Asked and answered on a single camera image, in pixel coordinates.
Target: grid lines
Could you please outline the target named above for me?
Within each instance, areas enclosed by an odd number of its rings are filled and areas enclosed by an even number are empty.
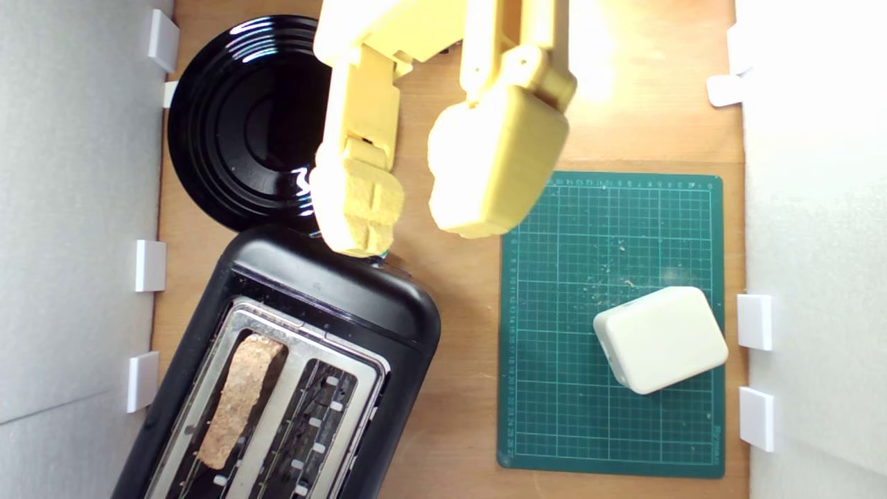
[[[555,172],[503,237],[499,461],[508,467],[723,475],[723,368],[641,396],[620,385],[594,316],[696,286],[723,328],[716,177]]]

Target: white bracket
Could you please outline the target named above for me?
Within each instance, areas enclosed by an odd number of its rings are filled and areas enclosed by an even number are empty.
[[[709,102],[714,107],[732,106],[745,99],[742,75],[752,68],[757,56],[757,46],[753,37],[751,31],[739,22],[726,31],[730,74],[714,75],[706,82]]]
[[[739,438],[773,452],[773,395],[748,386],[739,388]]]
[[[176,93],[178,80],[175,82],[166,82],[163,84],[163,108],[169,109],[172,106],[172,96]]]
[[[136,241],[136,292],[166,288],[166,242]]]
[[[736,322],[739,345],[757,350],[773,349],[773,300],[767,295],[738,295]]]
[[[148,352],[130,358],[126,412],[134,413],[154,400],[154,396],[157,394],[159,369],[160,355],[157,352]]]
[[[160,9],[151,12],[151,36],[148,40],[148,57],[167,73],[176,72],[178,58],[178,26]]]

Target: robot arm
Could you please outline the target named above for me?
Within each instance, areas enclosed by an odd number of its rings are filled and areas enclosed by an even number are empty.
[[[326,243],[380,255],[404,191],[391,175],[400,92],[394,81],[464,40],[466,100],[428,136],[438,226],[504,234],[530,211],[569,131],[568,0],[325,0],[314,52],[332,69],[326,127],[310,183]]]

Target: white box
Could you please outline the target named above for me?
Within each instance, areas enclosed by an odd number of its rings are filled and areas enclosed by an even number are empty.
[[[660,289],[594,318],[619,383],[641,395],[720,366],[727,347],[701,290]]]

